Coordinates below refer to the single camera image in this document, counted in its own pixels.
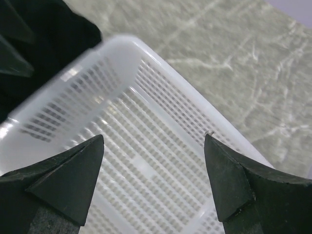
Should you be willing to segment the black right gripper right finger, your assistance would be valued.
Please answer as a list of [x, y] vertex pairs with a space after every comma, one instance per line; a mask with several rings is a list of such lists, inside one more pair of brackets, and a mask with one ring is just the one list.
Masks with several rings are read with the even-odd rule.
[[278, 171], [205, 136], [218, 221], [227, 234], [310, 234], [312, 181]]

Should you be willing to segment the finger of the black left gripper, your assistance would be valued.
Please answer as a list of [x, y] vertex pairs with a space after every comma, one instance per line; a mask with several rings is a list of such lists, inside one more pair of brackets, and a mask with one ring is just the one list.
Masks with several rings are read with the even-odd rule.
[[9, 42], [35, 42], [35, 34], [26, 22], [24, 0], [0, 1], [0, 35]]
[[0, 72], [31, 77], [33, 71], [33, 66], [3, 36], [0, 36]]

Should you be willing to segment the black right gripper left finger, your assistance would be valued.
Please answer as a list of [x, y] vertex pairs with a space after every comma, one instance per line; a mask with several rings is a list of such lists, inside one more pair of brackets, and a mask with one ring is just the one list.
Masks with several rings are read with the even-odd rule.
[[0, 177], [2, 234], [77, 234], [86, 223], [104, 154], [94, 136]]

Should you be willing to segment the black t-shirt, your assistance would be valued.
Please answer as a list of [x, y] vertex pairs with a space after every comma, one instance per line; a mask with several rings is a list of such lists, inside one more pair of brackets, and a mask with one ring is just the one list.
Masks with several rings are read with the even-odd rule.
[[34, 68], [31, 77], [0, 73], [0, 119], [86, 50], [102, 41], [98, 27], [61, 0], [25, 0], [35, 42], [9, 42]]

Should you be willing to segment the white plastic mesh basket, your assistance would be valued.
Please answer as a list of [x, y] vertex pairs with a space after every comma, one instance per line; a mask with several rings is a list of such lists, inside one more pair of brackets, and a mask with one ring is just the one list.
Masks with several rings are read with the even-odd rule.
[[104, 156], [82, 234], [221, 234], [204, 157], [207, 133], [268, 161], [140, 39], [88, 51], [0, 126], [0, 172], [102, 135]]

